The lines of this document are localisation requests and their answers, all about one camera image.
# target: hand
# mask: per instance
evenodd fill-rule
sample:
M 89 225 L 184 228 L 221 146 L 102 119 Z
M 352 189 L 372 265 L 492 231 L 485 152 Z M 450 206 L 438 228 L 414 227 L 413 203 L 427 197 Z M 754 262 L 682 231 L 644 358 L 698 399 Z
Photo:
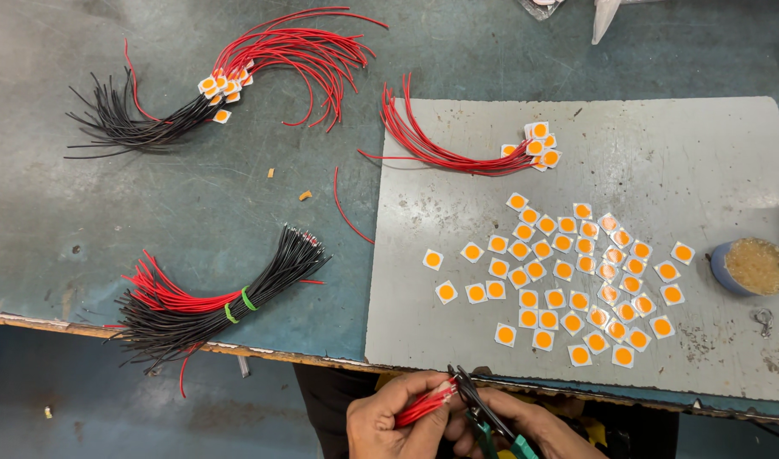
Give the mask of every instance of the hand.
M 417 394 L 432 391 L 449 375 L 421 371 L 397 377 L 371 397 L 355 400 L 347 408 L 350 459 L 434 458 L 449 419 L 444 404 L 412 425 L 397 431 L 395 415 Z
M 532 445 L 536 444 L 546 459 L 605 459 L 604 454 L 545 408 L 522 402 L 495 389 L 478 389 L 477 393 L 498 417 L 513 421 L 514 429 Z M 453 397 L 450 404 L 457 413 L 452 416 L 444 436 L 456 442 L 454 451 L 457 456 L 469 456 L 471 453 L 473 459 L 483 459 L 480 448 L 473 448 L 474 436 L 464 415 L 466 405 L 457 397 Z M 510 446 L 501 437 L 496 436 L 495 440 L 499 448 Z

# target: workbench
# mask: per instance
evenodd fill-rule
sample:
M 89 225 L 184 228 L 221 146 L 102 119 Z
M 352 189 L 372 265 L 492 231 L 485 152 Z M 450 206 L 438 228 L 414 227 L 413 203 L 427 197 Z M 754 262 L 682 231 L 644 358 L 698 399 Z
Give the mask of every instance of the workbench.
M 593 7 L 568 3 L 544 23 L 515 2 L 364 2 L 357 14 L 390 24 L 324 18 L 305 26 L 365 34 L 377 59 L 354 72 L 344 119 L 287 127 L 307 104 L 304 81 L 258 75 L 225 126 L 193 131 L 170 153 L 64 160 L 89 137 L 64 112 L 84 111 L 67 88 L 123 78 L 123 38 L 151 114 L 191 99 L 221 47 L 273 17 L 318 4 L 48 0 L 0 3 L 0 323 L 109 336 L 112 301 L 130 286 L 142 249 L 196 296 L 246 285 L 270 259 L 285 222 L 312 231 L 335 256 L 316 275 L 217 337 L 211 350 L 384 371 L 364 361 L 373 247 L 333 201 L 333 169 L 348 217 L 371 235 L 380 164 L 379 100 L 412 71 L 430 99 L 594 100 L 771 96 L 779 104 L 779 2 L 626 6 L 597 47 Z M 267 179 L 269 168 L 274 178 Z M 313 198 L 297 197 L 311 190 Z M 126 371 L 139 371 L 130 366 Z M 779 403 L 495 380 L 535 391 L 643 402 L 670 409 L 779 418 Z M 693 402 L 698 405 L 692 408 Z M 753 407 L 755 412 L 747 412 Z

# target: wire bundle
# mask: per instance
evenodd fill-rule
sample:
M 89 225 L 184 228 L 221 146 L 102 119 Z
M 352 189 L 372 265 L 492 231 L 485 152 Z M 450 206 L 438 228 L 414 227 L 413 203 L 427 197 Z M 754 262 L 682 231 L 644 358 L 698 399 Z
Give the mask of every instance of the wire bundle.
M 276 255 L 249 286 L 220 297 L 197 298 L 172 283 L 155 259 L 146 255 L 151 269 L 140 261 L 143 269 L 136 266 L 138 273 L 128 278 L 137 289 L 116 300 L 122 306 L 125 319 L 119 323 L 125 329 L 107 339 L 125 340 L 125 352 L 135 353 L 123 364 L 152 362 L 144 373 L 161 362 L 187 359 L 219 332 L 330 260 L 313 235 L 285 224 Z
M 90 144 L 70 145 L 68 148 L 86 147 L 122 147 L 119 151 L 94 156 L 65 157 L 66 159 L 95 159 L 115 156 L 134 150 L 165 151 L 164 146 L 176 141 L 183 134 L 207 121 L 226 122 L 231 112 L 224 107 L 240 99 L 243 86 L 252 83 L 252 75 L 272 66 L 293 68 L 307 83 L 310 93 L 310 106 L 306 116 L 299 122 L 283 122 L 288 126 L 297 126 L 307 121 L 313 112 L 313 88 L 310 80 L 316 81 L 327 98 L 322 107 L 327 106 L 323 116 L 310 126 L 322 122 L 333 111 L 334 117 L 327 131 L 342 120 L 341 102 L 344 96 L 344 81 L 355 92 L 353 75 L 350 68 L 365 67 L 365 51 L 375 57 L 368 47 L 356 41 L 363 35 L 350 37 L 334 34 L 316 28 L 275 28 L 291 20 L 315 16 L 348 16 L 367 20 L 373 24 L 389 27 L 377 20 L 344 12 L 348 6 L 328 6 L 311 8 L 269 20 L 251 28 L 248 32 L 226 46 L 215 61 L 211 76 L 214 86 L 210 91 L 200 87 L 198 96 L 171 115 L 158 119 L 141 108 L 138 102 L 138 82 L 132 62 L 129 58 L 128 43 L 124 40 L 124 56 L 129 68 L 126 69 L 126 84 L 123 90 L 113 88 L 111 77 L 109 84 L 95 81 L 95 102 L 90 103 L 75 89 L 70 87 L 82 99 L 94 115 L 85 112 L 85 117 L 70 112 L 70 118 L 83 123 L 81 128 L 95 140 Z M 130 114 L 131 96 L 141 119 Z
M 406 121 L 401 117 L 398 110 L 395 110 L 395 96 L 393 89 L 387 89 L 384 83 L 384 91 L 381 95 L 381 120 L 384 121 L 384 127 L 387 132 L 395 138 L 407 150 L 412 152 L 415 157 L 404 156 L 373 156 L 358 150 L 359 153 L 372 159 L 412 159 L 415 161 L 427 162 L 438 167 L 451 169 L 459 172 L 468 172 L 481 176 L 502 176 L 517 172 L 526 167 L 534 166 L 533 156 L 526 153 L 527 145 L 530 140 L 522 141 L 514 152 L 501 159 L 479 160 L 466 158 L 457 153 L 446 150 L 435 142 L 431 141 L 421 127 L 418 126 L 415 116 L 412 114 L 412 105 L 409 97 L 409 84 L 412 80 L 412 74 L 403 76 L 404 102 L 406 105 Z

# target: green plastic handle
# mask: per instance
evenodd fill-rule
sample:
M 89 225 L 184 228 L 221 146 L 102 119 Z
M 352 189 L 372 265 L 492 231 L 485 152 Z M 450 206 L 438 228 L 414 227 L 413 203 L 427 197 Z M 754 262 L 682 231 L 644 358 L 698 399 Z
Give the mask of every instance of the green plastic handle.
M 517 435 L 517 439 L 508 451 L 514 454 L 517 459 L 537 459 L 537 454 L 534 453 L 534 450 L 531 449 L 531 446 L 529 446 L 522 435 Z

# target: grey work mat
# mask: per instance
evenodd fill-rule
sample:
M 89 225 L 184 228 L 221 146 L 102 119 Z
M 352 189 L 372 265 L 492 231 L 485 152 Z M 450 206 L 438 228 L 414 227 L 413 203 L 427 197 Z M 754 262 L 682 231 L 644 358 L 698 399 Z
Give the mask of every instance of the grey work mat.
M 396 102 L 402 113 L 403 103 Z M 779 112 L 772 99 L 413 99 L 412 109 L 435 143 L 479 159 L 495 158 L 500 145 L 518 143 L 526 122 L 546 120 L 563 156 L 553 171 L 496 178 L 384 161 L 367 320 L 370 363 L 438 370 L 448 363 L 487 366 L 508 377 L 779 400 L 779 296 L 734 297 L 717 283 L 704 257 L 716 245 L 749 235 L 779 244 Z M 389 135 L 383 153 L 409 156 Z M 651 334 L 648 320 L 667 314 L 677 334 L 654 338 L 636 353 L 632 369 L 611 364 L 610 349 L 594 356 L 593 366 L 570 365 L 567 346 L 581 344 L 593 330 L 589 324 L 576 337 L 557 331 L 551 352 L 531 348 L 530 329 L 517 329 L 513 349 L 497 344 L 497 322 L 517 326 L 516 291 L 506 281 L 506 300 L 470 305 L 464 286 L 495 279 L 487 270 L 496 254 L 486 252 L 472 265 L 459 252 L 468 241 L 485 249 L 493 234 L 513 240 L 517 212 L 505 201 L 515 191 L 553 217 L 572 215 L 571 203 L 593 204 L 596 217 L 613 213 L 634 237 L 650 243 L 655 251 L 642 291 L 659 311 L 631 325 Z M 689 267 L 674 261 L 686 303 L 665 306 L 663 283 L 650 266 L 670 260 L 677 240 L 698 255 Z M 601 233 L 597 259 L 608 243 Z M 421 264 L 427 248 L 445 255 L 439 272 Z M 576 264 L 574 252 L 557 254 L 546 267 L 552 269 L 557 257 Z M 497 256 L 512 268 L 522 264 L 509 254 Z M 443 306 L 435 286 L 447 279 L 459 297 Z M 527 288 L 541 294 L 562 287 L 595 298 L 600 285 L 599 278 L 576 272 L 570 283 L 547 276 Z M 759 306 L 774 314 L 768 340 L 750 318 Z M 568 310 L 558 309 L 560 317 Z

